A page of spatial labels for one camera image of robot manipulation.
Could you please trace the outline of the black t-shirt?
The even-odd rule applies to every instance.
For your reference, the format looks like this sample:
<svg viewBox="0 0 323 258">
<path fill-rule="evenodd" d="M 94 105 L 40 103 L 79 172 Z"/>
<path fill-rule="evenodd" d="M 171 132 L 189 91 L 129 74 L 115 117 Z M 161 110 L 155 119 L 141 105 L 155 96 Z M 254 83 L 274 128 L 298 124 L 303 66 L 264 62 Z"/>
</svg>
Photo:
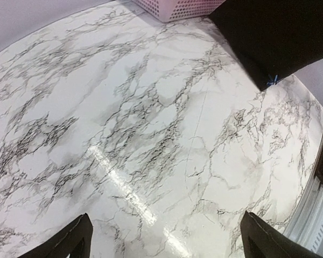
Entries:
<svg viewBox="0 0 323 258">
<path fill-rule="evenodd" d="M 209 18 L 260 91 L 323 59 L 323 1 L 225 1 Z"/>
</svg>

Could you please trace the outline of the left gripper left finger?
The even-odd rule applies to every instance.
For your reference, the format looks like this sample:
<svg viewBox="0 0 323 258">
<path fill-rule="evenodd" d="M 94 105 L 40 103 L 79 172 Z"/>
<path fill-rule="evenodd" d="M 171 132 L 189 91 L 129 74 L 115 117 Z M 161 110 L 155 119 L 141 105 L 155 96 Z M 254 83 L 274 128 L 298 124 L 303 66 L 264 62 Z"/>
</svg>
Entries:
<svg viewBox="0 0 323 258">
<path fill-rule="evenodd" d="M 41 245 L 20 258 L 29 257 L 90 257 L 93 225 L 84 213 Z"/>
</svg>

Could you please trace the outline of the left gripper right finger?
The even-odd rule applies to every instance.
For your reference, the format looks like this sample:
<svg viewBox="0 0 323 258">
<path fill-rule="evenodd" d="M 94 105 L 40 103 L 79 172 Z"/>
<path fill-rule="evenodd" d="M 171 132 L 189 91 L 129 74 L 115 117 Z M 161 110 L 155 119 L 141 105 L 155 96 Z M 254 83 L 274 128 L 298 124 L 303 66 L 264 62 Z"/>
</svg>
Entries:
<svg viewBox="0 0 323 258">
<path fill-rule="evenodd" d="M 244 213 L 240 229 L 246 258 L 319 257 L 316 253 L 279 233 L 252 212 Z"/>
</svg>

